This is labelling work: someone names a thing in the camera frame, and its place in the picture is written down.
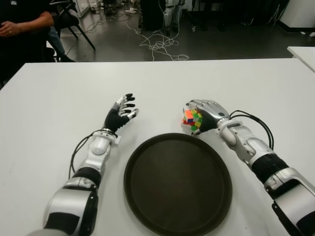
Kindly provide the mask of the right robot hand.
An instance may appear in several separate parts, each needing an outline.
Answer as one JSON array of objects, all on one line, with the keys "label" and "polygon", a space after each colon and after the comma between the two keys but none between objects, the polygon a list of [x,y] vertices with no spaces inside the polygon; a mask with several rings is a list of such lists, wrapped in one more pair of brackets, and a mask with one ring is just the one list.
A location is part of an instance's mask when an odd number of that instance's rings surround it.
[{"label": "right robot hand", "polygon": [[230,120],[230,115],[219,103],[212,100],[193,99],[186,105],[202,115],[201,126],[192,131],[192,135],[199,135],[212,129],[217,129],[223,122]]}]

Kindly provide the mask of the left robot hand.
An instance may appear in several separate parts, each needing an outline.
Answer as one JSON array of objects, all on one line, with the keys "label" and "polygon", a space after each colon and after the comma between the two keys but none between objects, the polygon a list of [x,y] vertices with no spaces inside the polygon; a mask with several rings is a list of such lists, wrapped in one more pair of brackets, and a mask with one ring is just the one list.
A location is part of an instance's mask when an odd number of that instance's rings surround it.
[{"label": "left robot hand", "polygon": [[109,110],[103,128],[107,128],[113,133],[116,133],[118,129],[135,118],[139,113],[139,109],[132,103],[134,100],[135,97],[132,93],[125,94],[119,98]]}]

